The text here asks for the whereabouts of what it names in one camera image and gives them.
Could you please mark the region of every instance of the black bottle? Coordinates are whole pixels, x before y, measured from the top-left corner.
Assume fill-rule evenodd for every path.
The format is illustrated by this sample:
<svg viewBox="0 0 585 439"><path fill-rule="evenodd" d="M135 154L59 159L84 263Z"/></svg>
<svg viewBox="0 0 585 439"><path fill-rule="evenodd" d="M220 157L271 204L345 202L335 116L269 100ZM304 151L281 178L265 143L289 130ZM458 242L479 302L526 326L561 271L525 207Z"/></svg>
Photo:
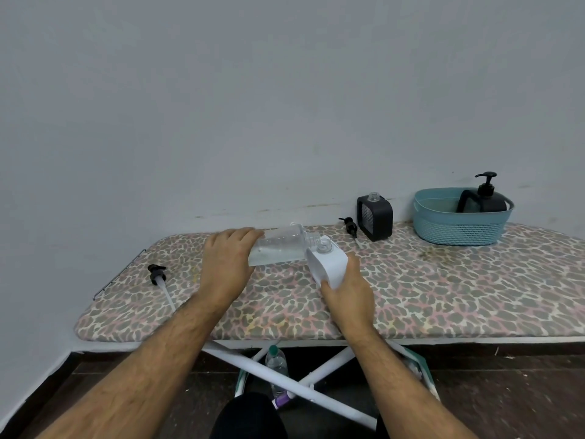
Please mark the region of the black bottle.
<svg viewBox="0 0 585 439"><path fill-rule="evenodd" d="M357 199L357 224L372 242L392 235L393 216L392 205L377 192Z"/></svg>
<svg viewBox="0 0 585 439"><path fill-rule="evenodd" d="M478 174L476 177L487 177L485 183L479 185L477 191L465 190L461 193L457 212L500 212L507 211L506 201L503 195L494 192L494 186L490 183L491 179L498 174L487 171ZM471 199L475 203L468 204L467 200Z"/></svg>

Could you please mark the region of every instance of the right hand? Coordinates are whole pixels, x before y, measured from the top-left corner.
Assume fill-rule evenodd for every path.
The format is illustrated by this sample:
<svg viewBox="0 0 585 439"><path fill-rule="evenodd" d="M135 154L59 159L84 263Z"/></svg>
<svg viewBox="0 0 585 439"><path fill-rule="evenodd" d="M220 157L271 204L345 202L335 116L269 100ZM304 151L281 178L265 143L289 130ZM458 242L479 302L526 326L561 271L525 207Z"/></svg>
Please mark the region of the right hand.
<svg viewBox="0 0 585 439"><path fill-rule="evenodd" d="M360 260L347 255L347 266L341 286L332 290L327 281L321 282L321 293L333 320L348 342L358 340L373 330L374 292L360 272Z"/></svg>

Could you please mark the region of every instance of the floor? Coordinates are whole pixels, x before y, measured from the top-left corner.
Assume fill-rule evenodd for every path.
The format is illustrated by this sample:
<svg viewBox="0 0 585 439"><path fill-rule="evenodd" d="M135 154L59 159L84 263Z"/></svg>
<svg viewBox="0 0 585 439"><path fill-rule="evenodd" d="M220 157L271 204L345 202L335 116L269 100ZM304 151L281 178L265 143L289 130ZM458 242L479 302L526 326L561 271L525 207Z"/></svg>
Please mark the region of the floor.
<svg viewBox="0 0 585 439"><path fill-rule="evenodd" d="M426 357L443 404L484 439L581 438L585 431L585 345L442 345L412 347ZM285 349L291 377L300 379L340 348ZM81 362L19 439L35 437L123 359L93 354ZM201 354L177 395L159 439L207 438L233 397L238 370ZM374 400L356 360L319 391L373 416ZM251 378L246 391L270 392ZM281 417L289 438L372 437L368 430L300 398Z"/></svg>

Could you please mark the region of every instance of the blue basket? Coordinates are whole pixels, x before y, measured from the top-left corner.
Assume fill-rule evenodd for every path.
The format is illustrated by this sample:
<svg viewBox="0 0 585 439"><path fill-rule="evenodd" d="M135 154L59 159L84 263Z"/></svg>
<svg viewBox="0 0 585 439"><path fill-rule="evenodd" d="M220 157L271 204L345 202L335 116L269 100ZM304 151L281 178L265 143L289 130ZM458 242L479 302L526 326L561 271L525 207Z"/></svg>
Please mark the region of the blue basket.
<svg viewBox="0 0 585 439"><path fill-rule="evenodd" d="M414 230L430 243L477 246L496 243L514 203L507 197L507 211L455 212L464 190L474 188L432 188L414 195Z"/></svg>

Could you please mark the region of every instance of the clear plastic bottle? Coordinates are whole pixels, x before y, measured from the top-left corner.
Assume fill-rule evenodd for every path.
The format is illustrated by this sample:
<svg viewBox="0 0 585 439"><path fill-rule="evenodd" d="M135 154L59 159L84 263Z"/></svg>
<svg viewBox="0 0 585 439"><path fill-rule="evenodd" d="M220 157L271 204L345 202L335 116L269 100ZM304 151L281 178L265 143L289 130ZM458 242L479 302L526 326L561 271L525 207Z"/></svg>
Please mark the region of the clear plastic bottle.
<svg viewBox="0 0 585 439"><path fill-rule="evenodd" d="M268 349L268 354L266 355L266 366L284 376L288 377L289 375L289 368L287 367L287 360L284 357L284 353L276 345L272 345ZM272 388L272 394L274 398L277 398L286 392L284 388L276 386L275 384L270 384L270 387Z"/></svg>
<svg viewBox="0 0 585 439"><path fill-rule="evenodd" d="M248 264L269 265L306 258L307 248L316 249L321 241L318 232L307 232L302 225L270 229L252 247Z"/></svg>

